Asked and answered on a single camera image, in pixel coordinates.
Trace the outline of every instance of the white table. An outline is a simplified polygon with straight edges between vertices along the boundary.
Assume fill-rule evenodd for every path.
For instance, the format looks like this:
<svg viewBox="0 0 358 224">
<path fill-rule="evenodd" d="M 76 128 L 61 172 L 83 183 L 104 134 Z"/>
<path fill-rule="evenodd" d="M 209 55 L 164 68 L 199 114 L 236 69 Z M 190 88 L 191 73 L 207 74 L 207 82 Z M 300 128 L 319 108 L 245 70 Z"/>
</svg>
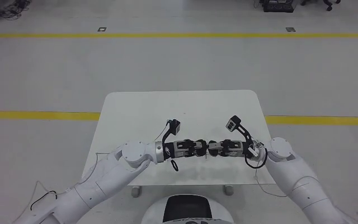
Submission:
<svg viewBox="0 0 358 224">
<path fill-rule="evenodd" d="M 84 173 L 95 163 L 96 152 L 113 151 L 127 141 L 152 142 L 167 119 L 181 122 L 179 134 L 171 135 L 167 142 L 243 141 L 239 132 L 230 133 L 225 128 L 233 115 L 241 118 L 242 125 L 254 138 L 262 142 L 271 140 L 257 95 L 250 90 L 111 93 L 103 105 Z M 151 164 L 130 185 L 256 184 L 255 170 L 243 158 L 208 155 L 207 159 L 177 158 L 176 162 L 179 172 L 168 161 Z M 258 170 L 258 179 L 263 184 L 275 183 L 265 167 Z"/>
</svg>

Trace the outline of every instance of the yellow floor line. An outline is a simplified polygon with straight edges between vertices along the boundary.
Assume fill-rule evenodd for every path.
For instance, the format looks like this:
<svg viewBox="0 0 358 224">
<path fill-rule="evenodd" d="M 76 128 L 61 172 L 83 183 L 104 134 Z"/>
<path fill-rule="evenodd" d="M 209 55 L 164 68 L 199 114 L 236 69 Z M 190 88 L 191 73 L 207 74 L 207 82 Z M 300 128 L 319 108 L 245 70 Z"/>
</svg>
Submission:
<svg viewBox="0 0 358 224">
<path fill-rule="evenodd" d="M 0 111 L 2 120 L 91 120 L 98 121 L 100 113 L 58 111 Z M 354 116 L 265 116 L 267 124 L 284 125 L 358 125 Z"/>
<path fill-rule="evenodd" d="M 99 120 L 101 113 L 58 111 L 0 111 L 0 119 L 12 120 Z"/>
<path fill-rule="evenodd" d="M 83 34 L 0 34 L 0 38 L 358 38 L 358 33 L 83 33 Z"/>
</svg>

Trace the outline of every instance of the caster wheel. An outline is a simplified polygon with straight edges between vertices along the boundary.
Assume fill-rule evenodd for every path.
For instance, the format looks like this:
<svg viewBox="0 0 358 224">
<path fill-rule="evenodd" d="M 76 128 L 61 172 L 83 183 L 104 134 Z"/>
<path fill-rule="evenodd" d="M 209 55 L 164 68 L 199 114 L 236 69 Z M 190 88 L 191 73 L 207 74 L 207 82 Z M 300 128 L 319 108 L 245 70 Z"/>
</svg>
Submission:
<svg viewBox="0 0 358 224">
<path fill-rule="evenodd" d="M 223 190 L 224 190 L 225 195 L 227 195 L 227 196 L 231 196 L 234 194 L 234 188 L 232 185 L 224 185 Z"/>
<path fill-rule="evenodd" d="M 132 197 L 133 197 L 133 198 L 139 197 L 140 194 L 141 194 L 141 191 L 142 191 L 142 187 L 141 187 L 141 186 L 133 186 L 133 187 L 132 187 L 132 192 L 131 192 Z"/>
</svg>

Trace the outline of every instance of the chair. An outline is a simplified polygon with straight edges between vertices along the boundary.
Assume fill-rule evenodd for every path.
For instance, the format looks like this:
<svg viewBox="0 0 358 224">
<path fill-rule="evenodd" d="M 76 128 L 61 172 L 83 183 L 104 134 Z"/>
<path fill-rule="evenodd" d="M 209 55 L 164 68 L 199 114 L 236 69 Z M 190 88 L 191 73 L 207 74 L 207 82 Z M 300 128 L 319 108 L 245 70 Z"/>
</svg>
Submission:
<svg viewBox="0 0 358 224">
<path fill-rule="evenodd" d="M 309 2 L 310 0 L 303 0 L 302 2 L 301 2 L 301 6 L 304 6 L 304 5 L 306 5 L 306 3 L 307 2 Z M 330 10 L 332 10 L 332 3 L 329 1 L 329 0 L 323 0 L 323 2 L 324 2 L 324 4 L 326 4 L 326 5 L 328 5 L 328 7 L 327 7 L 327 11 L 330 11 Z M 339 4 L 341 2 L 341 0 L 336 0 L 336 4 Z"/>
</svg>

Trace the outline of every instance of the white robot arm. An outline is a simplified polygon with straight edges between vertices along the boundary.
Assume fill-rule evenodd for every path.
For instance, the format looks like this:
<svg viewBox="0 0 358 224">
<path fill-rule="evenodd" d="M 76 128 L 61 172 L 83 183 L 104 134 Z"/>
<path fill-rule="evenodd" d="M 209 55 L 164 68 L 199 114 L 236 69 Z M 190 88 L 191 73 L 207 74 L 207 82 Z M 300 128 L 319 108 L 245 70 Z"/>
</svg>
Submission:
<svg viewBox="0 0 358 224">
<path fill-rule="evenodd" d="M 15 224 L 75 224 L 91 208 L 109 199 L 127 186 L 150 162 L 163 162 L 160 142 L 143 144 L 129 142 L 96 162 L 79 184 L 59 195 L 49 206 L 42 206 L 20 217 Z M 129 171 L 119 163 L 125 157 L 135 170 Z"/>
<path fill-rule="evenodd" d="M 170 134 L 176 135 L 180 130 L 180 122 L 170 120 L 169 130 L 161 142 L 128 142 L 120 146 L 106 158 L 96 162 L 78 184 L 60 195 L 54 203 L 39 207 L 19 218 L 15 224 L 75 224 L 95 205 L 127 186 L 150 162 L 157 164 L 171 159 L 177 170 L 173 158 L 203 156 L 206 150 L 212 156 L 245 157 L 246 163 L 247 159 L 263 161 L 278 187 L 302 209 L 312 224 L 352 223 L 349 217 L 334 207 L 315 173 L 286 140 L 274 138 L 263 145 L 251 140 L 249 132 L 240 122 L 237 116 L 233 116 L 227 128 L 231 132 L 238 130 L 244 135 L 246 142 L 224 140 L 207 144 L 203 140 L 185 140 L 165 143 Z M 135 170 L 124 168 L 119 163 L 121 157 Z"/>
</svg>

